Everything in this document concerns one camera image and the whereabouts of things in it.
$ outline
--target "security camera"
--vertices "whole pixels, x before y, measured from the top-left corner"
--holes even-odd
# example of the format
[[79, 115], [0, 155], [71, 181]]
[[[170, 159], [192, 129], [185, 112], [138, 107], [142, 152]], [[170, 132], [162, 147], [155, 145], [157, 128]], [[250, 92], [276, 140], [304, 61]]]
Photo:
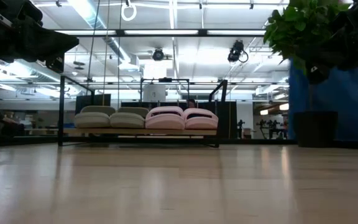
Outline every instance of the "security camera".
[[152, 58], [158, 62], [162, 61], [164, 59], [164, 53], [162, 52], [162, 49], [155, 49]]

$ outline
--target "gymnastic ring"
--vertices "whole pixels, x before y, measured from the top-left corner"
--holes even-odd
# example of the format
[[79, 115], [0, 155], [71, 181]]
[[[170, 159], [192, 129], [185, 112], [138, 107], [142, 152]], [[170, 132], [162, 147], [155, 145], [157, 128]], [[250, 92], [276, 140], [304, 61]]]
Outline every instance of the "gymnastic ring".
[[[131, 7], [131, 8], [134, 9], [134, 13], [132, 14], [132, 16], [131, 16], [130, 18], [126, 17], [126, 16], [125, 16], [125, 13], [124, 13], [124, 12], [125, 12], [125, 9], [126, 9], [126, 8], [129, 8], [129, 7]], [[125, 21], [131, 21], [131, 20], [135, 19], [136, 14], [137, 14], [137, 11], [136, 11], [136, 6], [135, 6], [135, 5], [122, 6], [122, 7], [121, 7], [121, 17], [122, 17], [122, 19], [124, 19]]]

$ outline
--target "blue curtain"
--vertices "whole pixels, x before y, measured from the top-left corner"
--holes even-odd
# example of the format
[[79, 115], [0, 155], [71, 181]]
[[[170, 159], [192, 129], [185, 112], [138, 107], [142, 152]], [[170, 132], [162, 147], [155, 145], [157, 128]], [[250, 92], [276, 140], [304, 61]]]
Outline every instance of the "blue curtain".
[[358, 69], [331, 70], [329, 78], [313, 86], [312, 107], [309, 104], [308, 80], [303, 72], [290, 68], [289, 137], [296, 139], [293, 132], [293, 114], [304, 111], [337, 111], [337, 139], [358, 141]]

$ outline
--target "wooden floor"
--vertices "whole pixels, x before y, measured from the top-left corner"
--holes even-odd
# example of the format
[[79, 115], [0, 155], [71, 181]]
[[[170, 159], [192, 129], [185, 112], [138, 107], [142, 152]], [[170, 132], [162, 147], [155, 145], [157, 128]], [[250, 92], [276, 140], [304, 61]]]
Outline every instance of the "wooden floor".
[[0, 223], [358, 223], [358, 151], [0, 148]]

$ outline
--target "black plant pot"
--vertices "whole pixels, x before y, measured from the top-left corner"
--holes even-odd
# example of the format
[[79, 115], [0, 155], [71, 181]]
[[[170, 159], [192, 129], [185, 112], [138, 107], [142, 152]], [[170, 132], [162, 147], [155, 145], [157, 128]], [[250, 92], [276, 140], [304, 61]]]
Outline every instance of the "black plant pot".
[[332, 147], [338, 113], [307, 111], [295, 113], [293, 127], [300, 147]]

